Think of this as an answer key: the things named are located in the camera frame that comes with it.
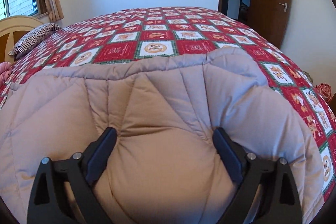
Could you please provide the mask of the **red patchwork bear bedspread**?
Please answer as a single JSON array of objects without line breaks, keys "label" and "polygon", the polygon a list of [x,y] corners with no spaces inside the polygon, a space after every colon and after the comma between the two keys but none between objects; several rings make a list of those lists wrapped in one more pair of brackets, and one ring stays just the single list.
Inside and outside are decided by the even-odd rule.
[{"label": "red patchwork bear bedspread", "polygon": [[12,83],[22,84],[42,69],[128,63],[227,47],[248,53],[266,76],[269,87],[285,97],[310,128],[321,154],[323,195],[328,199],[335,188],[334,113],[289,57],[252,28],[214,10],[128,9],[63,27],[13,65],[10,77],[1,86],[1,102],[6,102]]}]

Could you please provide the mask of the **lavender quilted puffer jacket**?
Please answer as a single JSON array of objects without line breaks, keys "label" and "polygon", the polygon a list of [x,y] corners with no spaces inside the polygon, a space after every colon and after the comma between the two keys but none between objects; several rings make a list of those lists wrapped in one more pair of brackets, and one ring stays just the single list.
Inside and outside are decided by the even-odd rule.
[{"label": "lavender quilted puffer jacket", "polygon": [[70,158],[107,127],[118,139],[94,193],[117,223],[215,223],[236,186],[213,131],[288,160],[303,223],[323,206],[322,161],[306,123],[243,50],[43,69],[1,109],[1,198],[25,223],[44,157]]}]

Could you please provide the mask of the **red floral cloth on floor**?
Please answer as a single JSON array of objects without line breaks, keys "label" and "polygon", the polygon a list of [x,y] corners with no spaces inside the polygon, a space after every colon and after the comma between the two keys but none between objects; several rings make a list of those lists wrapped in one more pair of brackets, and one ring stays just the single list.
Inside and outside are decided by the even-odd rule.
[{"label": "red floral cloth on floor", "polygon": [[326,103],[330,103],[333,95],[331,86],[327,83],[320,83],[319,85],[315,86],[321,97],[326,101]]}]

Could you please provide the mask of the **cream and wood headboard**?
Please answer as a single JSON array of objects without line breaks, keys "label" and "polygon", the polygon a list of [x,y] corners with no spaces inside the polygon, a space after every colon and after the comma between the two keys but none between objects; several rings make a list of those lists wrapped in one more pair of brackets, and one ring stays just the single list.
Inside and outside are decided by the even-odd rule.
[{"label": "cream and wood headboard", "polygon": [[32,16],[10,16],[0,20],[0,62],[13,63],[14,57],[8,53],[13,49],[18,40],[43,22]]}]

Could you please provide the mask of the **striped pillow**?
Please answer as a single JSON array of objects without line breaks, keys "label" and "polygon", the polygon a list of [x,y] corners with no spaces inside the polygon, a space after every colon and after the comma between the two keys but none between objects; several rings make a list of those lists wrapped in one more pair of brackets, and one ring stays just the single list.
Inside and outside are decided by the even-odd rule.
[{"label": "striped pillow", "polygon": [[29,53],[29,51],[33,50],[45,38],[60,29],[60,26],[56,23],[42,24],[22,36],[8,55],[14,57],[15,59],[19,59],[23,55]]}]

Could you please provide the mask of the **folded pink floral quilt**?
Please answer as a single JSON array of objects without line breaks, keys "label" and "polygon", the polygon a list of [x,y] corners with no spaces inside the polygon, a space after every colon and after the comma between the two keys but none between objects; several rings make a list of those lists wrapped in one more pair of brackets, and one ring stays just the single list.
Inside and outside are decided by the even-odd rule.
[{"label": "folded pink floral quilt", "polygon": [[11,75],[11,63],[6,61],[0,63],[0,85],[2,86]]}]

